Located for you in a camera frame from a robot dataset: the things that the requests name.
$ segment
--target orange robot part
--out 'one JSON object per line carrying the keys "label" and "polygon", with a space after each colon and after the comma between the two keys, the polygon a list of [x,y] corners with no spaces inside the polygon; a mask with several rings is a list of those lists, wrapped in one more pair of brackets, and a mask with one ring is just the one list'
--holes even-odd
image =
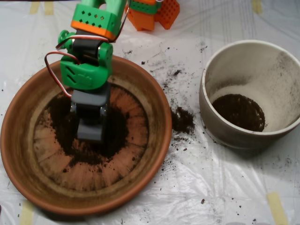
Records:
{"label": "orange robot part", "polygon": [[[156,0],[135,1],[149,5],[153,5],[156,2]],[[164,0],[162,2],[161,8],[154,15],[136,11],[130,8],[128,19],[137,31],[154,30],[155,22],[159,22],[164,27],[164,29],[168,30],[171,28],[179,12],[180,6],[176,0]]]}

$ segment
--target soil crumb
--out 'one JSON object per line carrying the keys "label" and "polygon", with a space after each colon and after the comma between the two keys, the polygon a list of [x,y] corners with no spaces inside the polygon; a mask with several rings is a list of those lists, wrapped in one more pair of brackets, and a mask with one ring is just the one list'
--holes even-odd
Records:
{"label": "soil crumb", "polygon": [[177,71],[173,74],[173,76],[177,76],[179,73],[181,73],[181,70],[180,70],[180,69],[177,70]]}
{"label": "soil crumb", "polygon": [[102,163],[103,158],[111,158],[126,145],[128,135],[127,119],[117,107],[110,107],[107,115],[105,138],[102,144],[79,141],[76,139],[79,118],[70,113],[71,101],[68,97],[56,97],[48,105],[55,138],[65,155],[73,156],[70,167],[78,162],[90,165]]}
{"label": "soil crumb", "polygon": [[181,107],[172,111],[172,128],[179,133],[190,134],[194,131],[194,116]]}
{"label": "soil crumb", "polygon": [[212,105],[224,119],[240,128],[262,132],[265,127],[262,109],[255,101],[243,95],[224,95]]}

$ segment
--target terracotta saucer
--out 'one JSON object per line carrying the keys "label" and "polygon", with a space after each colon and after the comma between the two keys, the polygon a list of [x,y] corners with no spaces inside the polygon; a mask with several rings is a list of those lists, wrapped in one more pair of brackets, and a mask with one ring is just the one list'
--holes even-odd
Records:
{"label": "terracotta saucer", "polygon": [[[1,130],[2,161],[15,187],[37,206],[64,215],[106,212],[132,199],[160,168],[172,135],[167,99],[138,65],[114,57],[112,66],[111,126],[102,145],[72,136],[78,120],[46,68],[11,102]],[[51,67],[60,78],[59,61]]]}

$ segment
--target orange block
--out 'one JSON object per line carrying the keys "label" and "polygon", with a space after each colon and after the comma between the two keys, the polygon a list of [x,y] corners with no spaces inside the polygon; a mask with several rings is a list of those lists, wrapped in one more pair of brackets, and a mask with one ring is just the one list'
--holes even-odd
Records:
{"label": "orange block", "polygon": [[155,14],[155,21],[168,30],[171,28],[179,12],[180,6],[176,0],[164,0],[161,9]]}
{"label": "orange block", "polygon": [[132,12],[131,12],[131,11],[132,11],[132,9],[129,10],[128,15],[127,15],[127,18],[130,20],[130,22],[131,22],[132,25],[136,28],[137,31],[142,31],[142,30],[143,30],[142,27],[138,27],[138,26],[136,25],[135,20],[134,20],[134,18],[133,18],[133,16],[132,16]]}
{"label": "orange block", "polygon": [[79,21],[75,21],[73,20],[71,22],[71,27],[74,29],[80,29],[83,31],[87,31],[87,32],[91,32],[93,34],[98,34],[100,36],[103,36],[109,40],[114,40],[115,35],[113,33],[111,33],[109,30],[103,29],[103,28],[99,28],[99,27],[95,27],[89,24],[85,24],[83,22],[79,22]]}
{"label": "orange block", "polygon": [[129,9],[128,18],[134,27],[138,30],[154,30],[155,15],[146,14],[133,9]]}

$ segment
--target masking tape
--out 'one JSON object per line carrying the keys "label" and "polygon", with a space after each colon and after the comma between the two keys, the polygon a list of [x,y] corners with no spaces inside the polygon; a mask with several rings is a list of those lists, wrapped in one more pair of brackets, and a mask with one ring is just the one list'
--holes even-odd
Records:
{"label": "masking tape", "polygon": [[285,211],[277,192],[267,194],[269,206],[276,225],[288,225]]}
{"label": "masking tape", "polygon": [[53,1],[45,1],[45,15],[53,15]]}
{"label": "masking tape", "polygon": [[39,8],[39,4],[40,2],[39,1],[34,1],[31,3],[31,6],[30,6],[30,14],[35,14],[38,12],[38,8]]}
{"label": "masking tape", "polygon": [[23,202],[20,225],[32,225],[32,220],[33,205],[28,200],[25,200]]}
{"label": "masking tape", "polygon": [[263,13],[261,0],[252,0],[252,10],[256,14],[262,14]]}

